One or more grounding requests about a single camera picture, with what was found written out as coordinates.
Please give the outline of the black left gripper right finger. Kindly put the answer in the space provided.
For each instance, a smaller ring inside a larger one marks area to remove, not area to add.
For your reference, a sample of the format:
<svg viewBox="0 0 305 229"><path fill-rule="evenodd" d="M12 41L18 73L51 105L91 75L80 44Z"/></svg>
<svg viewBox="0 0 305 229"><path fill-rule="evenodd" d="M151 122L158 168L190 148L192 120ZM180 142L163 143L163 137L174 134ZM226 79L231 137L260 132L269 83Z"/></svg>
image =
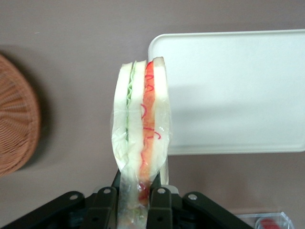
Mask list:
<svg viewBox="0 0 305 229"><path fill-rule="evenodd" d="M181 197L161 185L157 175L150 188L147 229L250 229L247 223L200 192Z"/></svg>

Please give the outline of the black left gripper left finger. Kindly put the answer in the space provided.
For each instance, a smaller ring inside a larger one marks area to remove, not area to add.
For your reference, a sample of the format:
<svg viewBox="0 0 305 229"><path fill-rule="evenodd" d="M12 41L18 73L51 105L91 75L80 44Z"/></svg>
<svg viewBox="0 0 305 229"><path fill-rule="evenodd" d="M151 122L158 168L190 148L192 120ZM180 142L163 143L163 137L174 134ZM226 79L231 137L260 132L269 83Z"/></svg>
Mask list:
<svg viewBox="0 0 305 229"><path fill-rule="evenodd" d="M4 229L115 229L121 173L89 197L70 191L3 226Z"/></svg>

